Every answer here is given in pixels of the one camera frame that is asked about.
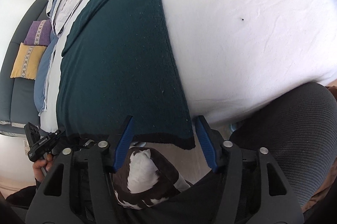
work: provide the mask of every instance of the gray sofa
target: gray sofa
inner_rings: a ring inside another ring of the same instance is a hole
[[[22,43],[33,21],[48,19],[48,0],[36,0],[22,18],[11,42],[0,72],[0,134],[24,136],[28,122],[39,126],[40,118],[34,104],[34,80],[11,78],[11,71]]]

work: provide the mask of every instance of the hand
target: hand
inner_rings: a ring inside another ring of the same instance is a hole
[[[47,160],[40,159],[33,164],[34,176],[35,176],[37,181],[39,181],[41,183],[44,179],[44,175],[43,175],[43,172],[41,171],[41,168],[45,167],[47,172],[49,172],[53,163],[54,163],[53,155],[49,153],[47,155]]]

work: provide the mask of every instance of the bed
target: bed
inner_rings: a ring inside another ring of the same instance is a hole
[[[54,48],[41,129],[102,138],[130,114],[136,140],[191,149],[197,115],[220,128],[337,78],[337,0],[142,2],[81,1]]]

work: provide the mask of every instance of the black clamp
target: black clamp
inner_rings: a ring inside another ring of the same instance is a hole
[[[234,224],[240,202],[242,173],[254,166],[254,208],[246,224],[302,224],[301,207],[287,178],[267,148],[240,149],[212,130],[204,116],[195,120],[195,130],[208,166],[225,174],[225,186],[214,223]]]
[[[128,116],[120,131],[90,149],[65,148],[41,183],[26,215],[26,224],[118,224],[111,173],[123,165],[134,136],[134,119]],[[79,201],[80,170],[88,170],[95,222],[82,215]]]

